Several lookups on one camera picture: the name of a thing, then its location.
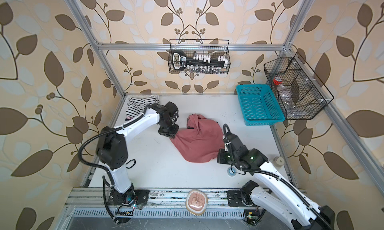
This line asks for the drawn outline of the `black white striped tank top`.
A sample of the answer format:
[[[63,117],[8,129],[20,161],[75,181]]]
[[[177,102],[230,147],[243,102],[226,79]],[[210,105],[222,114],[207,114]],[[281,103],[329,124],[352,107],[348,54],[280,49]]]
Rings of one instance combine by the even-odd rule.
[[[159,103],[158,95],[150,95],[145,98],[134,98],[131,97],[128,99],[128,108],[125,114],[125,121],[129,121],[136,116],[140,115],[148,105]]]

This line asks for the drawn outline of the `maroon tank top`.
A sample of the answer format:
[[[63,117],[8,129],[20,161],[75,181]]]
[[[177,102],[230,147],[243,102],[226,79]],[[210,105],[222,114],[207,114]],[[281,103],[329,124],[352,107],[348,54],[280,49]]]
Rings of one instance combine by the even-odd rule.
[[[200,114],[189,115],[187,128],[179,130],[171,142],[191,163],[207,163],[225,148],[220,125]]]

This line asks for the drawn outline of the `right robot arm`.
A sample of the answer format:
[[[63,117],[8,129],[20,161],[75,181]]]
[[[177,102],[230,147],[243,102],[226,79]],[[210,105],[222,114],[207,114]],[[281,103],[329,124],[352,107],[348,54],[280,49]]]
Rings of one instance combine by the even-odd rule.
[[[262,207],[291,230],[334,229],[336,215],[329,206],[321,207],[305,196],[261,151],[248,150],[227,124],[223,132],[225,147],[219,151],[218,163],[229,165],[231,174],[252,177],[240,189],[243,205]]]

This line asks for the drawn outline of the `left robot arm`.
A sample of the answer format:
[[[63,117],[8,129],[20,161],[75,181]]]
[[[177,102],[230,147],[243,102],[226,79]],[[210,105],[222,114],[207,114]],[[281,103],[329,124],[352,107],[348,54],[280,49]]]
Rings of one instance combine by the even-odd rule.
[[[77,156],[81,163],[102,169],[106,173],[103,176],[103,203],[115,224],[122,224],[123,215],[120,210],[112,212],[109,204],[118,208],[141,208],[147,204],[150,194],[150,190],[136,190],[129,178],[128,143],[153,125],[159,125],[158,133],[161,136],[174,138],[179,130],[176,124],[178,111],[172,102],[164,106],[157,103],[147,105],[144,111],[132,120],[115,128],[103,128],[100,134],[85,141],[78,149]],[[88,162],[83,158],[83,150],[94,140],[98,141],[96,155],[101,161],[100,164]]]

